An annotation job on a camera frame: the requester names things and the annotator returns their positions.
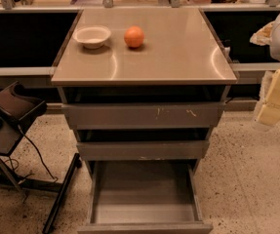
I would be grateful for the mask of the grey bottom drawer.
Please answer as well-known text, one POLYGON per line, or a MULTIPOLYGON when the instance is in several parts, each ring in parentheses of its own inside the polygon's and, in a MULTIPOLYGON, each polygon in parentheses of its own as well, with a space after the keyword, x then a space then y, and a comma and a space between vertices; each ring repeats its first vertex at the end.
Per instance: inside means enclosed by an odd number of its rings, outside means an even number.
POLYGON ((210 234, 184 161, 101 161, 78 234, 210 234))

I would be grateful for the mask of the grey drawer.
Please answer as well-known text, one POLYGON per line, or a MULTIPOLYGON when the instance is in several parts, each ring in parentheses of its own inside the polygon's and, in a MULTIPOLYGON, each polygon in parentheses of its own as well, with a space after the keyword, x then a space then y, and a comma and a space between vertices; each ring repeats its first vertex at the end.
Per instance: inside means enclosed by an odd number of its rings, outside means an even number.
POLYGON ((208 128, 82 131, 77 148, 83 159, 199 159, 209 147, 208 128))
POLYGON ((78 234, 210 234, 184 161, 101 161, 78 234))
POLYGON ((74 130, 209 128, 224 111, 225 85, 60 87, 74 130))

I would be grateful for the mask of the grey metal drawer cabinet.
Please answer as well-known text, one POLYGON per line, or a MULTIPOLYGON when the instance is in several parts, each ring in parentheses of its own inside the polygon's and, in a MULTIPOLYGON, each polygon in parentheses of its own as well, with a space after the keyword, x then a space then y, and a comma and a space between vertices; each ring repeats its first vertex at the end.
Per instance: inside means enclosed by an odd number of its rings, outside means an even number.
POLYGON ((85 26, 105 26, 111 36, 95 50, 70 40, 52 77, 58 89, 225 85, 226 96, 236 82, 212 28, 196 8, 90 8, 80 13, 72 31, 85 26), (144 33, 138 48, 124 41, 131 26, 144 33))

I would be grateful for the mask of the grey middle drawer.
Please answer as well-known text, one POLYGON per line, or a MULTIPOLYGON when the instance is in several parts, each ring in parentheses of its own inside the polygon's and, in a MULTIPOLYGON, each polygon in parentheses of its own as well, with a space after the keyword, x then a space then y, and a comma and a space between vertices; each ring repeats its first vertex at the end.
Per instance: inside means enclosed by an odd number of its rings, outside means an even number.
POLYGON ((208 128, 82 131, 77 148, 83 159, 199 159, 209 147, 208 128))

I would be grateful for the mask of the grey top drawer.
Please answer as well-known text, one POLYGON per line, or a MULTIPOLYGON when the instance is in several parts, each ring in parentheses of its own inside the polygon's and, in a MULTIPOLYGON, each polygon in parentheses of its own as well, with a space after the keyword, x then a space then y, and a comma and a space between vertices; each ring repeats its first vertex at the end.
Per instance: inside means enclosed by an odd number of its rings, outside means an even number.
POLYGON ((74 130, 209 128, 224 111, 225 85, 60 87, 74 130))

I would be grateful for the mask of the orange fruit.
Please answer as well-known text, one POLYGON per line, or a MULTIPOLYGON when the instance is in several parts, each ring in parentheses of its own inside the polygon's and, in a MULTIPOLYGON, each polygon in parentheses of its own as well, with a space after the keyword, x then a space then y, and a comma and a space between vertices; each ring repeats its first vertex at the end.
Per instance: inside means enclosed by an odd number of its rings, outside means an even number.
POLYGON ((144 33, 138 26, 131 26, 124 34, 124 41, 129 48, 138 48, 142 45, 144 33))

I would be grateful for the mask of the white bowl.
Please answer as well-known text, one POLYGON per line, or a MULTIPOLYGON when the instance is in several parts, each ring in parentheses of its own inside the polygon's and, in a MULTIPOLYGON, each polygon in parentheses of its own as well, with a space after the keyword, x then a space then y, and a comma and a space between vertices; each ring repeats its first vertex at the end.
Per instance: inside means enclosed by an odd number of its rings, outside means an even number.
POLYGON ((74 31, 73 39, 86 49, 102 47, 111 36, 111 31, 105 26, 85 26, 74 31))

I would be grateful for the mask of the black floor bar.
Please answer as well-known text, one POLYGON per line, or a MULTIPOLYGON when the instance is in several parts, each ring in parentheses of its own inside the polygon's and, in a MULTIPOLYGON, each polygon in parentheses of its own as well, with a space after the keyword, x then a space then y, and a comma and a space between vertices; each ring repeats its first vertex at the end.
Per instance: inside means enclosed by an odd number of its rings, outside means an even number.
POLYGON ((51 232, 53 231, 54 222, 55 222, 56 217, 58 216, 61 203, 67 192, 67 188, 71 182, 71 179, 74 175, 75 170, 80 167, 81 167, 80 155, 78 153, 75 153, 71 160, 67 173, 65 175, 63 183, 60 186, 56 200, 55 200, 55 202, 51 208, 51 211, 49 213, 49 216, 45 222, 44 228, 42 230, 42 234, 51 234, 51 232))

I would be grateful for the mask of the black device on stand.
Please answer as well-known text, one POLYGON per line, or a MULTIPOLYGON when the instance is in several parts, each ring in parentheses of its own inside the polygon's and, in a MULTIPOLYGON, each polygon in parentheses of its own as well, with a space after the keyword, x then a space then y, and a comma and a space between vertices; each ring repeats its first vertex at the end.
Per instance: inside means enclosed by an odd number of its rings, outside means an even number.
POLYGON ((19 82, 0 91, 0 116, 14 128, 29 126, 46 110, 46 101, 29 96, 19 82))

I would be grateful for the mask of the grey metal side stand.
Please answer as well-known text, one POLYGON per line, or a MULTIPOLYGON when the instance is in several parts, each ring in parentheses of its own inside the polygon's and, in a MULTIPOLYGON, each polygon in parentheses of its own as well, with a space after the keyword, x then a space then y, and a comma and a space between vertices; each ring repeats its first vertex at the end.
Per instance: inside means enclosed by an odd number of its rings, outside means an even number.
POLYGON ((24 137, 25 132, 13 129, 7 123, 4 123, 0 128, 0 186, 11 186, 21 193, 24 193, 25 189, 59 192, 60 183, 17 175, 14 169, 2 160, 2 157, 9 158, 12 155, 24 137))

